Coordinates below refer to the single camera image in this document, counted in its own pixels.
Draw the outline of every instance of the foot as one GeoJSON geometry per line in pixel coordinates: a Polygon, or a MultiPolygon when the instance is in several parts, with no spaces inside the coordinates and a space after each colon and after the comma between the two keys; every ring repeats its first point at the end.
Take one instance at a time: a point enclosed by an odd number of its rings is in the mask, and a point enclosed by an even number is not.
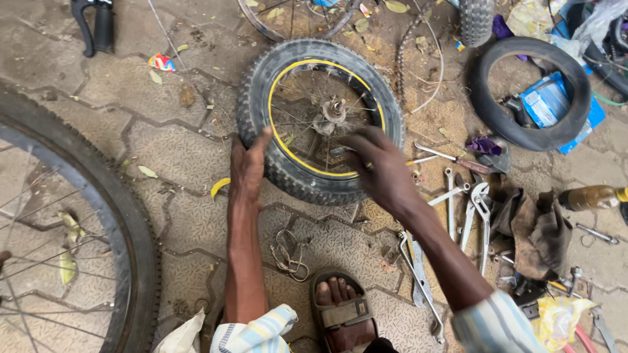
{"type": "MultiPolygon", "coordinates": [[[[331,277],[327,282],[317,284],[315,296],[318,305],[336,306],[343,301],[361,297],[355,293],[354,288],[347,285],[343,278],[336,277],[331,277]]],[[[352,350],[354,347],[377,338],[372,319],[351,326],[342,326],[335,330],[327,330],[325,336],[333,353],[352,350]]]]}

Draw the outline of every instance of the yellow rim stripe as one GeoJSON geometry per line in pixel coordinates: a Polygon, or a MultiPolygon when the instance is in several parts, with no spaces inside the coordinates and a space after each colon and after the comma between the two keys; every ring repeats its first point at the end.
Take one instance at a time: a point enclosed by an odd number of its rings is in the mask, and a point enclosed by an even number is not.
{"type": "MultiPolygon", "coordinates": [[[[275,139],[279,143],[279,146],[281,147],[281,149],[283,149],[288,154],[288,156],[292,157],[292,159],[294,159],[295,161],[297,161],[299,164],[303,165],[304,167],[308,168],[309,170],[315,171],[315,172],[320,173],[322,175],[329,175],[331,177],[352,177],[352,178],[355,178],[355,177],[358,176],[357,172],[355,172],[355,171],[350,171],[348,173],[330,173],[329,171],[322,171],[322,170],[314,168],[313,166],[305,163],[299,157],[295,156],[295,154],[292,153],[292,151],[290,151],[288,149],[288,147],[283,143],[281,138],[279,138],[279,134],[277,133],[277,129],[275,129],[275,126],[274,126],[274,123],[273,123],[273,115],[271,113],[271,100],[273,99],[273,92],[275,90],[275,87],[277,86],[277,84],[279,83],[279,80],[283,77],[283,75],[286,74],[286,72],[292,70],[293,68],[295,68],[295,67],[297,67],[299,65],[303,65],[304,63],[324,63],[326,65],[331,65],[331,66],[337,67],[337,68],[339,68],[339,69],[341,69],[341,70],[351,74],[352,77],[355,77],[358,81],[360,81],[361,84],[364,85],[364,87],[366,87],[367,90],[369,90],[369,91],[371,90],[371,88],[366,84],[366,82],[364,82],[358,75],[354,74],[353,72],[347,70],[343,66],[338,65],[336,63],[332,63],[332,62],[328,62],[328,61],[324,61],[324,60],[318,60],[318,59],[309,59],[309,60],[304,60],[304,61],[300,61],[300,62],[296,62],[296,63],[291,64],[289,67],[286,67],[279,74],[279,76],[277,76],[277,78],[273,82],[273,85],[271,86],[271,92],[268,95],[268,118],[271,121],[271,126],[273,127],[273,134],[275,136],[275,139]]],[[[379,116],[382,119],[382,130],[384,132],[386,132],[386,123],[384,122],[384,113],[382,112],[382,107],[379,105],[379,103],[377,103],[377,109],[379,109],[379,116]]]]}

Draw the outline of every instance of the sandal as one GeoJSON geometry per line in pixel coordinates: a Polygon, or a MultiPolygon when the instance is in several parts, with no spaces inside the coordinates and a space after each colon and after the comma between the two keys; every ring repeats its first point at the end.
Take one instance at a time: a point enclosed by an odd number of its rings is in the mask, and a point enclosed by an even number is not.
{"type": "MultiPolygon", "coordinates": [[[[338,267],[328,267],[319,271],[312,277],[310,282],[310,303],[312,307],[312,318],[317,327],[318,333],[324,338],[325,352],[331,353],[332,350],[327,342],[326,331],[338,329],[341,326],[351,326],[355,323],[365,320],[373,320],[375,326],[375,335],[379,337],[379,330],[369,300],[364,287],[349,274],[346,270],[338,267]],[[339,306],[335,305],[318,305],[316,303],[316,287],[317,284],[327,281],[330,277],[343,278],[347,285],[351,286],[360,298],[349,299],[343,301],[339,306]]],[[[352,350],[346,350],[342,353],[362,353],[370,342],[354,347],[352,350]]]]}

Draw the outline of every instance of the bicycle wheel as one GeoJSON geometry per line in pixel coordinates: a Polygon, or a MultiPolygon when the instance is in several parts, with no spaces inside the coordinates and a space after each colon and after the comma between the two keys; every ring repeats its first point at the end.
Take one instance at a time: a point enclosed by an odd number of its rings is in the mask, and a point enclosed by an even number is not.
{"type": "Polygon", "coordinates": [[[246,19],[273,41],[287,38],[331,38],[362,0],[238,0],[246,19]]]}
{"type": "Polygon", "coordinates": [[[403,148],[404,124],[390,86],[358,54],[325,40],[285,41],[259,57],[241,85],[237,125],[250,146],[274,132],[266,178],[290,195],[346,205],[366,195],[342,157],[339,139],[377,126],[403,148]]]}
{"type": "Polygon", "coordinates": [[[147,352],[161,260],[102,153],[1,87],[1,352],[147,352]]]}

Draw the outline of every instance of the purple cloth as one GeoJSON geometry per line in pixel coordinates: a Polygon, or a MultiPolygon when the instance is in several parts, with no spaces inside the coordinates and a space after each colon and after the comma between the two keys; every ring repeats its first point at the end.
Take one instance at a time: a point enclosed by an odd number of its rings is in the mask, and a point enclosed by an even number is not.
{"type": "Polygon", "coordinates": [[[481,153],[485,153],[491,156],[499,156],[502,154],[502,148],[491,141],[487,136],[478,138],[473,136],[471,142],[465,145],[467,148],[473,148],[481,153]]]}
{"type": "MultiPolygon", "coordinates": [[[[508,28],[508,25],[506,24],[504,17],[500,14],[497,14],[495,15],[495,17],[493,17],[493,33],[495,33],[495,37],[497,38],[497,40],[502,40],[508,37],[514,37],[514,33],[510,30],[510,28],[508,28]]],[[[527,55],[519,54],[517,55],[517,57],[522,62],[525,62],[528,60],[527,55]]]]}

